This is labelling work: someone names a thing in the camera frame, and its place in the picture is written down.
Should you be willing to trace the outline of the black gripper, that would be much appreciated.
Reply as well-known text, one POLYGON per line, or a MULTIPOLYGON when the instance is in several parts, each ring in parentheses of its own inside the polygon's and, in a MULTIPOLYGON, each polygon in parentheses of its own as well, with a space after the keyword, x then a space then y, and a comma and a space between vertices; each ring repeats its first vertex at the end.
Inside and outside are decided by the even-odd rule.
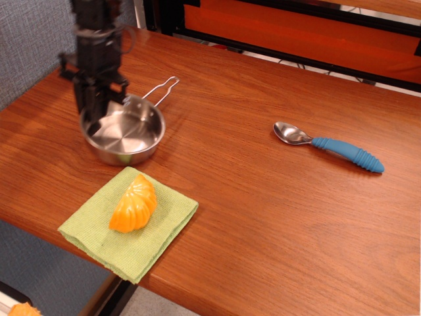
POLYGON ((123 105, 128 98, 126 90, 129 81, 118 71, 121 56, 129 52, 122 49, 125 30, 129 29, 125 26, 111 26, 104 30, 91 30, 73 26, 76 51, 59 55, 62 77, 72 80, 80 75, 90 84, 106 84, 104 88, 81 80, 73 81, 81 125, 96 123, 103 118, 107 112, 107 100, 123 105))

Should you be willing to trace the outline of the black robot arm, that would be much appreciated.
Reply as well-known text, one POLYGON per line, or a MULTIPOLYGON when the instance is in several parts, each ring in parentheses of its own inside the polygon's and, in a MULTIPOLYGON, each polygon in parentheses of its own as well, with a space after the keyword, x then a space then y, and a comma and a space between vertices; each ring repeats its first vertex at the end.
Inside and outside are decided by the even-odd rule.
POLYGON ((120 1, 72 1, 76 51, 61 53, 60 75, 74 85, 78 112, 97 122, 111 101, 123 105, 129 81, 119 73, 123 25, 116 21, 120 1))

